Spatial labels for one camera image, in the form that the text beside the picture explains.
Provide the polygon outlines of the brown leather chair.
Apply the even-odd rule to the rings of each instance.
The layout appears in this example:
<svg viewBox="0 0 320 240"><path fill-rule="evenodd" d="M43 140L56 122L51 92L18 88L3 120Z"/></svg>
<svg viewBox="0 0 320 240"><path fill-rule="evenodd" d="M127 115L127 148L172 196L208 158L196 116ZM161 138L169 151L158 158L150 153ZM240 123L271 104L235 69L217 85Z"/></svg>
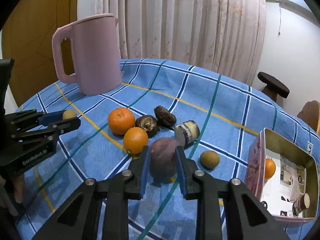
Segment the brown leather chair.
<svg viewBox="0 0 320 240"><path fill-rule="evenodd" d="M297 117L302 119L320 135L320 103L318 101L308 101L298 113Z"/></svg>

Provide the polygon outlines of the small brown kiwi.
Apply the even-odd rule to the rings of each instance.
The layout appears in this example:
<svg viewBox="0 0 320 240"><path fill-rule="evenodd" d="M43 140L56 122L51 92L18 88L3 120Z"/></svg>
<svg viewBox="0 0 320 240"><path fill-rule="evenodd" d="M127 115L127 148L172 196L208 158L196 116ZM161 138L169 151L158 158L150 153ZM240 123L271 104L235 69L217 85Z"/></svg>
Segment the small brown kiwi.
<svg viewBox="0 0 320 240"><path fill-rule="evenodd" d="M220 157L215 151L204 151L200 155L200 163L207 169L214 169L219 165Z"/></svg>

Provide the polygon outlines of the large mandarin orange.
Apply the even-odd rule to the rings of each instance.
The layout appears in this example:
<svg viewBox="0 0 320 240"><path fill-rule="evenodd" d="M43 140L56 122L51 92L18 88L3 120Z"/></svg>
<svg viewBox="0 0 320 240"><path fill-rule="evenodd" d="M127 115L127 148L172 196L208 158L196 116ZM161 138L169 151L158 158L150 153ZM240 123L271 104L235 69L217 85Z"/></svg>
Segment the large mandarin orange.
<svg viewBox="0 0 320 240"><path fill-rule="evenodd" d="M135 126L135 116L125 107L116 108L108 115L108 126L112 133L124 135Z"/></svg>

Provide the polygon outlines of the white air conditioner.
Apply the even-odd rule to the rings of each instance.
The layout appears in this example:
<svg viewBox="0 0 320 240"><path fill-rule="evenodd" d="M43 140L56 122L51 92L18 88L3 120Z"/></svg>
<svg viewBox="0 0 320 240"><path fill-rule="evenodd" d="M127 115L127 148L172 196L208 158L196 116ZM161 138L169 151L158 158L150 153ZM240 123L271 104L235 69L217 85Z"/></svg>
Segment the white air conditioner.
<svg viewBox="0 0 320 240"><path fill-rule="evenodd" d="M304 2L304 0L278 0L281 5L284 5L286 7L299 10L304 13L311 13L311 9L308 7L308 5Z"/></svg>

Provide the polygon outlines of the purple passion fruit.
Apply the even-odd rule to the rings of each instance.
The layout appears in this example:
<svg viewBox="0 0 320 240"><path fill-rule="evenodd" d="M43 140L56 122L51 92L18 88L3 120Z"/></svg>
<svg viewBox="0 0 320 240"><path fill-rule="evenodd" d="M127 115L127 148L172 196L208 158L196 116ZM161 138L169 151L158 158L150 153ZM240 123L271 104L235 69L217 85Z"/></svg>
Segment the purple passion fruit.
<svg viewBox="0 0 320 240"><path fill-rule="evenodd" d="M178 142L173 138L163 137L154 141L150 147L150 174L156 181L164 181L177 172L175 149Z"/></svg>

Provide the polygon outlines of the dark round stool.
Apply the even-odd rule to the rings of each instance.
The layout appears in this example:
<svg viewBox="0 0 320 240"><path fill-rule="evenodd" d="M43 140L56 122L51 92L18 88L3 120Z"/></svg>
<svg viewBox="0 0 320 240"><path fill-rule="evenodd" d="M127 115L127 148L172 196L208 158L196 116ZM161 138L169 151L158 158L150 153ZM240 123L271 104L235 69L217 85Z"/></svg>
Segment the dark round stool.
<svg viewBox="0 0 320 240"><path fill-rule="evenodd" d="M259 72L257 74L258 79L265 84L262 92L271 98L274 102L277 101L277 97L287 98L289 96L290 90L274 76L267 74L265 72Z"/></svg>

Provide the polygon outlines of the gold metal tin box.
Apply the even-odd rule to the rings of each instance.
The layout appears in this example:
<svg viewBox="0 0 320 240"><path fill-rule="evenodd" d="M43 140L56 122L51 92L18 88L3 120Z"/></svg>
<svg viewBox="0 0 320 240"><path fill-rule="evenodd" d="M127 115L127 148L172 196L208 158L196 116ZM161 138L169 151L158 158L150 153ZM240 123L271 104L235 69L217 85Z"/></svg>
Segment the gold metal tin box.
<svg viewBox="0 0 320 240"><path fill-rule="evenodd" d="M265 159L276 164L269 180L265 180ZM317 217L319 188L314 157L269 128L263 129L249 148L245 184L278 221L309 222ZM305 193L310 196L310 207L294 216L293 203Z"/></svg>

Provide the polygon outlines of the small orange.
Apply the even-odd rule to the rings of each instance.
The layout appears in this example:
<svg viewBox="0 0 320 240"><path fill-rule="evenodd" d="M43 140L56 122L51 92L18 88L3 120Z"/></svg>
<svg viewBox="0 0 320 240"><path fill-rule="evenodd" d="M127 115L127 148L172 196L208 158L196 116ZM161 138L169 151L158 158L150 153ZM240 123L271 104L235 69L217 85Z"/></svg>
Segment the small orange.
<svg viewBox="0 0 320 240"><path fill-rule="evenodd" d="M123 146L129 155L136 155L142 152L143 147L148 145L148 135L140 127L129 129L123 138Z"/></svg>

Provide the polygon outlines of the pink plastic pitcher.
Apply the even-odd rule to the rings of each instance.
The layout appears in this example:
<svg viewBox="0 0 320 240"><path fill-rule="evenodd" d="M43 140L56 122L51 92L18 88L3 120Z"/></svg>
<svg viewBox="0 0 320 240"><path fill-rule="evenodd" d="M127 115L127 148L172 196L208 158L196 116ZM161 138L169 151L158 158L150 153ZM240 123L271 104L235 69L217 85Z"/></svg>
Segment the pink plastic pitcher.
<svg viewBox="0 0 320 240"><path fill-rule="evenodd" d="M52 51L58 79L77 83L85 95L98 95L118 87L122 81L120 52L117 44L118 19L113 14L98 14L57 28L52 36ZM61 43L71 42L74 75L67 75Z"/></svg>

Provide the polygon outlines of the small tan longan fruit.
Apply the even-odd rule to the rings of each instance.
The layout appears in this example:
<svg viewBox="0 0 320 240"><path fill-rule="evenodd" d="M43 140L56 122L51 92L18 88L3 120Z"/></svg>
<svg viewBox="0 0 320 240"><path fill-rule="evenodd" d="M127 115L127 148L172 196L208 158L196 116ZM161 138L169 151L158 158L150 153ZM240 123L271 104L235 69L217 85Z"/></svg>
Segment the small tan longan fruit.
<svg viewBox="0 0 320 240"><path fill-rule="evenodd" d="M63 120L68 120L68 119L71 119L71 118L76 118L78 115L77 113L72 110L72 109L67 109L64 111L63 115L62 115L62 119Z"/></svg>

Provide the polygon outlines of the floral beige curtain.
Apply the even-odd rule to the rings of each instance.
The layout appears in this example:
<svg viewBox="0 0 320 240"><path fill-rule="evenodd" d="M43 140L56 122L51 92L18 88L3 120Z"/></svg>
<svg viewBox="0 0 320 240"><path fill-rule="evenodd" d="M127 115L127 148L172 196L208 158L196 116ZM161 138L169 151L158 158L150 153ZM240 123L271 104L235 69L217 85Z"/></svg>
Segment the floral beige curtain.
<svg viewBox="0 0 320 240"><path fill-rule="evenodd" d="M250 85L265 36L265 0L95 0L118 19L123 59L169 59Z"/></svg>

